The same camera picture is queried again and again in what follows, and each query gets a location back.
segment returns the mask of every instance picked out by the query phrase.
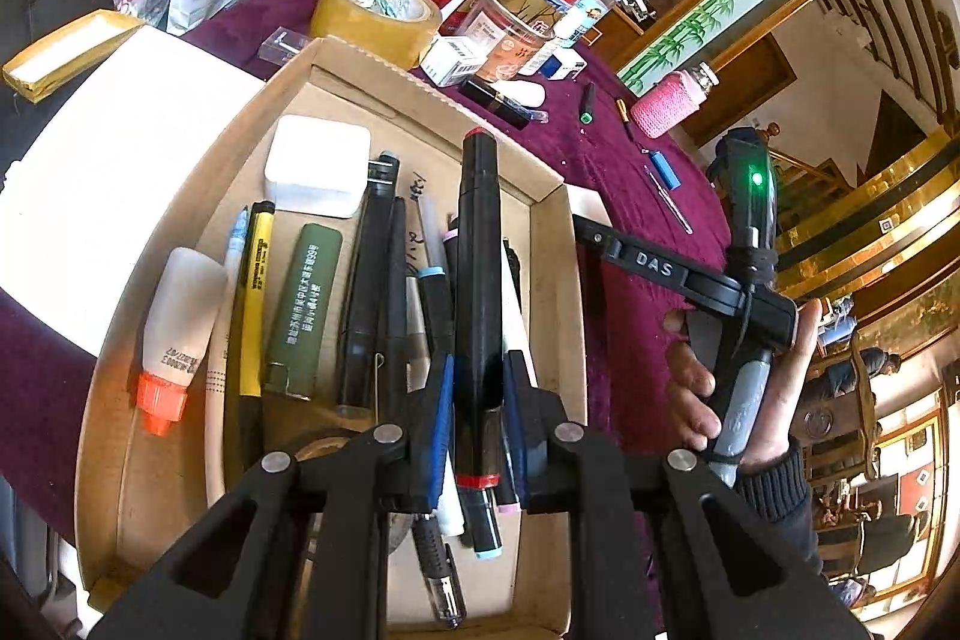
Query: orange cap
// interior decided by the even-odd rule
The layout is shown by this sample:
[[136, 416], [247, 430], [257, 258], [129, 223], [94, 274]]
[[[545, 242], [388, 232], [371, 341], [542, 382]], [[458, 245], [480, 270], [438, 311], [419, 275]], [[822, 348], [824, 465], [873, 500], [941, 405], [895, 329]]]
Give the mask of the orange cap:
[[136, 384], [136, 405], [143, 410], [143, 428], [163, 437], [170, 424], [179, 421], [186, 406], [186, 388], [150, 372], [140, 372]]

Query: metal screw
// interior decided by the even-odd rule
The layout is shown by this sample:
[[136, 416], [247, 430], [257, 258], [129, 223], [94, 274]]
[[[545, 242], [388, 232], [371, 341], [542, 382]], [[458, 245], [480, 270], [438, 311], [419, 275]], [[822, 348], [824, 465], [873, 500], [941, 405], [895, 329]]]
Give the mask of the metal screw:
[[395, 423], [384, 423], [373, 430], [373, 439], [384, 445], [397, 442], [400, 437], [403, 437], [403, 429], [400, 429]]
[[565, 421], [558, 424], [556, 429], [553, 429], [553, 434], [560, 442], [576, 442], [584, 438], [584, 429], [580, 424], [573, 423], [573, 421]]
[[290, 466], [290, 455], [289, 453], [283, 453], [283, 451], [267, 453], [266, 456], [261, 458], [260, 466], [263, 467], [264, 472], [283, 472]]
[[690, 451], [683, 450], [683, 448], [678, 448], [675, 451], [670, 451], [666, 462], [680, 472], [689, 472], [697, 465], [697, 456], [694, 456]]

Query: packing tape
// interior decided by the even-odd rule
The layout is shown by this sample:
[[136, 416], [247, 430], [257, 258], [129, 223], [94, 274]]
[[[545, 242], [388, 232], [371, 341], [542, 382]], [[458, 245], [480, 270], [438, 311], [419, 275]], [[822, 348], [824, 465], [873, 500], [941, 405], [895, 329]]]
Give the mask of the packing tape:
[[440, 9], [431, 0], [319, 0], [310, 35], [337, 36], [406, 71], [439, 27]]

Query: pink knitted bottle cover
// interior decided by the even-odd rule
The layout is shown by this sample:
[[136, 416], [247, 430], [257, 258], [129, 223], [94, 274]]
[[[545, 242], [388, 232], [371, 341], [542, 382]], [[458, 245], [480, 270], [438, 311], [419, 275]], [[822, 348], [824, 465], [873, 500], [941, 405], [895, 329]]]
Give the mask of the pink knitted bottle cover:
[[630, 117], [644, 134], [656, 139], [700, 109], [706, 100], [703, 88], [686, 71], [671, 71], [637, 100]]

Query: hand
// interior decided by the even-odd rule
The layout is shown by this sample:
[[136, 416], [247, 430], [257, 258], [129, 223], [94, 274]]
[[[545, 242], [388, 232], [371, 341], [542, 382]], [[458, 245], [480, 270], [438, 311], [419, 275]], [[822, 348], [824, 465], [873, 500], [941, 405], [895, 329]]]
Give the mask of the hand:
[[[790, 422], [797, 410], [810, 357], [817, 346], [819, 323], [820, 302], [815, 299], [800, 308], [797, 342], [793, 349], [774, 360], [760, 412], [757, 413], [757, 422], [740, 460], [741, 472], [761, 472], [779, 461], [789, 450]], [[667, 313], [664, 328], [683, 335], [683, 310]], [[702, 451], [707, 447], [707, 439], [718, 437], [721, 428], [716, 413], [701, 401], [701, 397], [713, 393], [713, 375], [698, 362], [693, 349], [683, 337], [667, 348], [666, 360], [670, 367], [670, 381], [666, 386], [670, 417], [683, 444], [692, 450]]]

